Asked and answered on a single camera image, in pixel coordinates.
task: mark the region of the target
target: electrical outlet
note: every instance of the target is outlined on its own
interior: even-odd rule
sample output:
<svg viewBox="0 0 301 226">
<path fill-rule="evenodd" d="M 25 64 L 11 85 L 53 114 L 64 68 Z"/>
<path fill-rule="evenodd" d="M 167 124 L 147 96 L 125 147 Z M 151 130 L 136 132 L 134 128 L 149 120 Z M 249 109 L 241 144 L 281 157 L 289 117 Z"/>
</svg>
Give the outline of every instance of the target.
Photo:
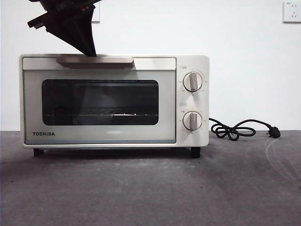
<svg viewBox="0 0 301 226">
<path fill-rule="evenodd" d="M 95 9 L 92 17 L 92 23 L 100 23 L 100 2 L 94 4 Z"/>
<path fill-rule="evenodd" d="M 287 1 L 283 3 L 283 22 L 301 23 L 301 1 Z"/>
</svg>

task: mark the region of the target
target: power cord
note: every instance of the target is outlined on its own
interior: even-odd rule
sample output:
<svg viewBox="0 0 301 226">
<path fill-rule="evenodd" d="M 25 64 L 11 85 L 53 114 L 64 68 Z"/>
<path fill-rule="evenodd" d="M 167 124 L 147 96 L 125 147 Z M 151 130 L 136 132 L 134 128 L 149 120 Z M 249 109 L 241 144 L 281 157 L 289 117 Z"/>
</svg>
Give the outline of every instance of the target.
<svg viewBox="0 0 301 226">
<path fill-rule="evenodd" d="M 231 141 L 237 141 L 239 139 L 240 136 L 242 137 L 252 137 L 256 134 L 256 131 L 251 128 L 251 127 L 240 127 L 240 125 L 246 123 L 246 122 L 256 122 L 256 123 L 260 123 L 262 125 L 265 125 L 266 127 L 269 128 L 269 136 L 273 137 L 273 138 L 279 138 L 280 137 L 280 131 L 277 127 L 272 127 L 271 125 L 262 122 L 262 121 L 258 121 L 258 120 L 254 120 L 254 119 L 248 119 L 248 120 L 244 120 L 242 122 L 240 122 L 239 124 L 235 125 L 234 127 L 229 127 L 225 124 L 222 124 L 220 121 L 217 121 L 215 119 L 209 118 L 210 121 L 214 121 L 216 122 L 216 124 L 214 124 L 211 127 L 211 131 L 218 137 L 218 138 L 224 138 L 225 136 L 228 136 L 229 140 Z M 252 133 L 241 133 L 239 132 L 239 130 L 249 130 Z"/>
</svg>

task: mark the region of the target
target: oven foot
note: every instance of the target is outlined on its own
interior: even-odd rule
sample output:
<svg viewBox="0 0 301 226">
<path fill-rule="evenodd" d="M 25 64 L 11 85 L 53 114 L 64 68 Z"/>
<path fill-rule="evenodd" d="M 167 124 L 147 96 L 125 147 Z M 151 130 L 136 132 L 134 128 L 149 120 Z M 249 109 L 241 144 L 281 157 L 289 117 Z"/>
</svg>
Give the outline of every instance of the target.
<svg viewBox="0 0 301 226">
<path fill-rule="evenodd" d="M 199 159 L 201 157 L 201 147 L 191 147 L 191 157 Z"/>
<path fill-rule="evenodd" d="M 37 148 L 33 149 L 33 156 L 34 157 L 39 156 L 39 155 L 43 155 L 43 154 L 44 154 L 44 150 L 37 149 Z"/>
</svg>

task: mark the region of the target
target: control knob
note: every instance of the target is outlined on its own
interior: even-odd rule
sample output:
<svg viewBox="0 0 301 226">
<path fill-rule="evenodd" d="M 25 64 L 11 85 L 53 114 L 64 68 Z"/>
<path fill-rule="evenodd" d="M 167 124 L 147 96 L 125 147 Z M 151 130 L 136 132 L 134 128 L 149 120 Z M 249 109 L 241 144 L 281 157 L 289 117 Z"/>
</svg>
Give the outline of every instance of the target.
<svg viewBox="0 0 301 226">
<path fill-rule="evenodd" d="M 197 112 L 188 112 L 184 115 L 183 124 L 186 129 L 197 130 L 202 125 L 202 117 Z"/>
<path fill-rule="evenodd" d="M 199 73 L 191 72 L 185 75 L 183 85 L 190 92 L 196 92 L 202 87 L 202 77 Z"/>
</svg>

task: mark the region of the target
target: white wall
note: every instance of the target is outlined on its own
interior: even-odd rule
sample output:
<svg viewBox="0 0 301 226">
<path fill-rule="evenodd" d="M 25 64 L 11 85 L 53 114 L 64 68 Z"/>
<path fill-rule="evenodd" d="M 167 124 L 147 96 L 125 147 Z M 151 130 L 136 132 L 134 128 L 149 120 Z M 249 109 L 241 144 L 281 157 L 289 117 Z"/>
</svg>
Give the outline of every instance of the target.
<svg viewBox="0 0 301 226">
<path fill-rule="evenodd" d="M 38 3 L 1 1 L 1 130 L 20 129 L 18 57 L 77 53 L 28 28 L 42 13 Z M 282 23 L 282 0 L 103 0 L 93 31 L 98 54 L 209 56 L 211 117 L 301 129 L 301 24 Z"/>
</svg>

